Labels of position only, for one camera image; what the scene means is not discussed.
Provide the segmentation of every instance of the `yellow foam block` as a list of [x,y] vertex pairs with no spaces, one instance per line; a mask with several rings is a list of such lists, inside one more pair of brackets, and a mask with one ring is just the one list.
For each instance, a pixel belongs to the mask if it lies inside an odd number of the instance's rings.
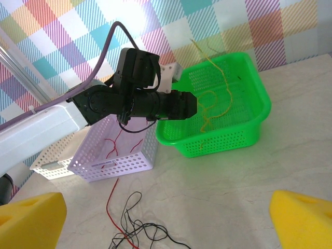
[[61,193],[0,206],[0,248],[55,248],[66,214]]
[[270,215],[283,249],[332,248],[332,202],[277,190]]

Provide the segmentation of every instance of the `lavender plastic basket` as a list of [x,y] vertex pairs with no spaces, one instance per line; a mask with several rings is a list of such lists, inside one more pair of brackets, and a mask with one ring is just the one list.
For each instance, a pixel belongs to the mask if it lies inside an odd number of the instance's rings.
[[[136,131],[146,126],[145,118],[132,118],[126,129]],[[114,141],[121,131],[116,116],[109,115],[91,127],[68,170],[88,182],[150,170],[159,144],[155,130],[156,125],[137,134],[122,131],[116,141],[118,156],[115,151],[109,154],[114,149],[111,140]]]

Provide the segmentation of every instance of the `colorful checkered wall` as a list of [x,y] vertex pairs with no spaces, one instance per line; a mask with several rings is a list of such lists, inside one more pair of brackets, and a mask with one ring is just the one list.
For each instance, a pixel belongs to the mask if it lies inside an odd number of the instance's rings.
[[[53,98],[91,73],[116,20],[162,64],[199,63],[195,39],[212,57],[245,51],[263,71],[331,52],[331,10],[331,0],[0,0],[0,43]],[[117,29],[99,79],[128,46]],[[0,98],[0,122],[38,105],[3,66]]]

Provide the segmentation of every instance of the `marble surface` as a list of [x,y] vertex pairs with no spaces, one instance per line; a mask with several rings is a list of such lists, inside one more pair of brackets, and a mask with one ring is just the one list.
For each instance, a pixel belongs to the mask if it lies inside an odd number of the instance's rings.
[[[331,56],[260,76],[273,102],[260,141],[192,159],[160,145],[153,170],[120,178],[110,204],[117,222],[128,195],[139,190],[143,198],[134,216],[165,224],[191,248],[275,249],[280,243],[269,202],[276,189],[332,200]],[[13,201],[62,192],[68,212],[57,248],[108,248],[116,230],[105,205],[115,180],[89,184],[68,176],[48,181],[33,174]],[[183,247],[165,240],[154,248]]]

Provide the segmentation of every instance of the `robotic arm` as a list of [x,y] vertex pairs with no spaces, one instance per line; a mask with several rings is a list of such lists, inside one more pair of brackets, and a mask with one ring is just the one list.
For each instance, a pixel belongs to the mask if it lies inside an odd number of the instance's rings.
[[125,48],[108,81],[93,80],[68,100],[1,131],[0,176],[50,144],[110,114],[117,115],[122,128],[131,117],[154,122],[192,117],[197,112],[196,97],[171,90],[172,81],[181,76],[181,68],[177,63],[161,68],[158,61],[156,54]]

